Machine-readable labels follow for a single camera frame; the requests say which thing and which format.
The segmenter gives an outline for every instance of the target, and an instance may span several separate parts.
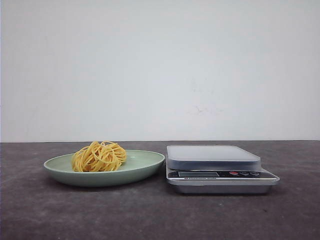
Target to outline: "plate rim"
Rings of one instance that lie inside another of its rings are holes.
[[[48,164],[50,161],[54,160],[54,159],[57,159],[57,158],[61,158],[61,157],[64,157],[64,156],[69,156],[69,155],[73,155],[73,154],[74,154],[74,153],[68,153],[68,154],[64,154],[64,155],[60,155],[60,156],[55,156],[55,157],[52,157],[52,158],[46,160],[46,161],[43,163],[43,167],[44,167],[46,170],[49,170],[49,171],[52,171],[52,172],[65,173],[65,174],[78,174],[78,175],[83,175],[83,174],[85,174],[85,175],[92,175],[92,174],[114,174],[114,173],[123,173],[123,172],[137,171],[137,170],[140,170],[140,169],[149,168],[149,167],[155,166],[155,165],[157,165],[157,164],[163,163],[163,161],[166,159],[165,155],[163,155],[162,153],[156,152],[156,151],[139,150],[139,149],[125,149],[125,151],[154,153],[154,154],[160,155],[160,156],[162,157],[162,160],[157,161],[156,163],[153,163],[153,164],[148,165],[148,166],[143,166],[143,167],[139,167],[139,168],[135,168],[135,169],[130,169],[130,170],[116,170],[116,171],[63,171],[63,170],[57,170],[57,169],[55,169],[55,168],[51,168],[51,167],[47,166],[47,164]]]

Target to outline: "plate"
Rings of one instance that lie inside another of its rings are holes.
[[[116,171],[76,172],[72,170],[73,154],[47,160],[43,166],[60,183],[79,187],[105,187],[129,184],[155,174],[165,156],[154,151],[125,150],[127,159]]]

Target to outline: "scale button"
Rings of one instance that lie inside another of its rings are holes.
[[[240,171],[239,172],[241,175],[244,175],[244,176],[248,176],[249,175],[249,173],[247,172],[247,171]]]
[[[258,176],[260,173],[257,172],[257,171],[251,171],[250,174],[251,174],[251,175],[254,175],[254,176]]]

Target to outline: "spaghetti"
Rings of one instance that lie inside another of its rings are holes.
[[[71,165],[75,172],[107,172],[116,171],[126,159],[126,151],[117,143],[93,141],[72,156]]]

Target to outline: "countertop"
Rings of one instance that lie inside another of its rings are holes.
[[[179,194],[155,175],[112,187],[75,187],[43,163],[86,142],[1,144],[2,240],[318,240],[320,141],[124,141],[166,154],[167,145],[235,145],[280,177],[268,194]]]

